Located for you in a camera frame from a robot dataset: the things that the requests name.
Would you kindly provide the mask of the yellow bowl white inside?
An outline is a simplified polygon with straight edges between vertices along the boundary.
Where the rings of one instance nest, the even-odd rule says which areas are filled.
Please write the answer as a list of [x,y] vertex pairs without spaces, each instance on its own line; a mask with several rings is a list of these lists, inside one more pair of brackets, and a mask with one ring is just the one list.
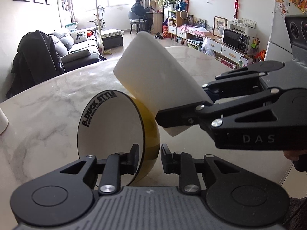
[[151,111],[140,101],[117,90],[98,93],[85,107],[78,124],[78,155],[106,159],[128,153],[139,145],[135,174],[125,174],[122,185],[132,185],[153,168],[160,150],[160,133]]

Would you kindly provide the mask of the white low cabinet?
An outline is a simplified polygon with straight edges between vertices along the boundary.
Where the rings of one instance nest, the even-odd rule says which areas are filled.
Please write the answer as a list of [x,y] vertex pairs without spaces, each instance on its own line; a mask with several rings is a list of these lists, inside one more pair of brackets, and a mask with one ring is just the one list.
[[203,27],[182,25],[164,26],[163,33],[168,33],[170,38],[177,43],[191,47],[229,66],[231,69],[245,67],[252,64],[253,60],[231,46]]

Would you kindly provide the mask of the white refrigerator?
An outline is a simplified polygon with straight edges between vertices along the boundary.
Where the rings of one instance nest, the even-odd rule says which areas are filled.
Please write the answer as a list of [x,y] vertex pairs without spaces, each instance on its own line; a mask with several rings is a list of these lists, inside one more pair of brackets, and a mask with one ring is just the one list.
[[292,48],[285,23],[286,16],[306,14],[306,0],[274,0],[272,31],[264,60],[289,61]]

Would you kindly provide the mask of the black microwave oven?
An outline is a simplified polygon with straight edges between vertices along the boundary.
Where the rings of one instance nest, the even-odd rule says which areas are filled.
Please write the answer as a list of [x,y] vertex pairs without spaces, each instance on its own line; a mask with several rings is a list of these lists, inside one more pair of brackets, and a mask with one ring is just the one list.
[[225,28],[222,42],[223,44],[226,44],[237,51],[241,51],[242,53],[250,55],[252,53],[251,45],[256,37],[256,33],[246,35],[239,31]]

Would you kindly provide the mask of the white printer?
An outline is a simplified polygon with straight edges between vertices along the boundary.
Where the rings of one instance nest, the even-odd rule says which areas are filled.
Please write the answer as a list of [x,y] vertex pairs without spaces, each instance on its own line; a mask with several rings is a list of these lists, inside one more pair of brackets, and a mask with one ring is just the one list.
[[241,20],[237,21],[228,21],[227,28],[246,36],[256,37],[257,30],[256,30],[257,23],[247,18],[242,18]]

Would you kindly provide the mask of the white thermos bottle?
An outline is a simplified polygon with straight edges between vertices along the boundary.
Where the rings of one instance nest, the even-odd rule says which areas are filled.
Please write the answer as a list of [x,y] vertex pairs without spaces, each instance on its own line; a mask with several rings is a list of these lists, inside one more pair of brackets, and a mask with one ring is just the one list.
[[4,114],[3,110],[0,108],[0,134],[2,134],[9,124],[9,120]]

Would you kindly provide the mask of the potted green plant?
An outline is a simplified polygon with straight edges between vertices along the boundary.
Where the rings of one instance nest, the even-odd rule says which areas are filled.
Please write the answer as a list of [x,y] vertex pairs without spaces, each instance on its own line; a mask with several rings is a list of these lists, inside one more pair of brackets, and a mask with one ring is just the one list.
[[182,0],[162,0],[162,6],[164,8],[169,8],[169,10],[175,10],[176,4]]

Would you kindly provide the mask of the seated person in black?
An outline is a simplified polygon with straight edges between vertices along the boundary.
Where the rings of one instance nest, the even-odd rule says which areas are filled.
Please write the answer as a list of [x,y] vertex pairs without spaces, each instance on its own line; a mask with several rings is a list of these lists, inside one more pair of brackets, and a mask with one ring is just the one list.
[[140,16],[145,21],[146,32],[151,31],[151,26],[153,24],[153,19],[147,16],[147,12],[150,12],[149,7],[145,8],[143,6],[143,0],[136,0],[135,4],[131,7],[131,12]]

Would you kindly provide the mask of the checkered grey ottoman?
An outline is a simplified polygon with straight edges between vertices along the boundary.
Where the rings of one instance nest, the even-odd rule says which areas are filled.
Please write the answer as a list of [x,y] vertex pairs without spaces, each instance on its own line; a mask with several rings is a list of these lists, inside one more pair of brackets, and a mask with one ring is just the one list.
[[109,29],[102,31],[102,42],[104,49],[111,49],[119,46],[123,46],[124,31],[117,29]]

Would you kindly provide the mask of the black jacket on chair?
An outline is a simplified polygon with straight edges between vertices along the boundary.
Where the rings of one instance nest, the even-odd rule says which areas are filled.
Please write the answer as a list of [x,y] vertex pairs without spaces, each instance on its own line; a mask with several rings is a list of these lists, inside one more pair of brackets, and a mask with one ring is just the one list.
[[39,30],[29,32],[21,39],[12,62],[13,82],[6,98],[65,72],[52,37]]

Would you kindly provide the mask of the grey sofa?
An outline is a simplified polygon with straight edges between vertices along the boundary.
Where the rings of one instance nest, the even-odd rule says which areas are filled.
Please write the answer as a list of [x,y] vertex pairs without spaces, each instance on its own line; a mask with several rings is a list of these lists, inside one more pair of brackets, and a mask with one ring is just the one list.
[[68,28],[60,28],[49,34],[66,72],[106,60],[100,54],[96,37],[88,36],[88,33],[87,30],[72,32]]

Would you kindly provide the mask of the white coat rack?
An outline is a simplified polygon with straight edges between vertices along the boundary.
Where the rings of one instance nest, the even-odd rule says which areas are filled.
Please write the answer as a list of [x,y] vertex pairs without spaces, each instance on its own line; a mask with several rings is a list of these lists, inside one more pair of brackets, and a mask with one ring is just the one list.
[[110,50],[105,50],[103,40],[102,40],[102,23],[100,22],[100,16],[99,16],[99,8],[98,8],[98,2],[95,0],[95,7],[96,7],[96,19],[93,22],[96,22],[98,27],[98,49],[102,56],[112,56],[112,52]]

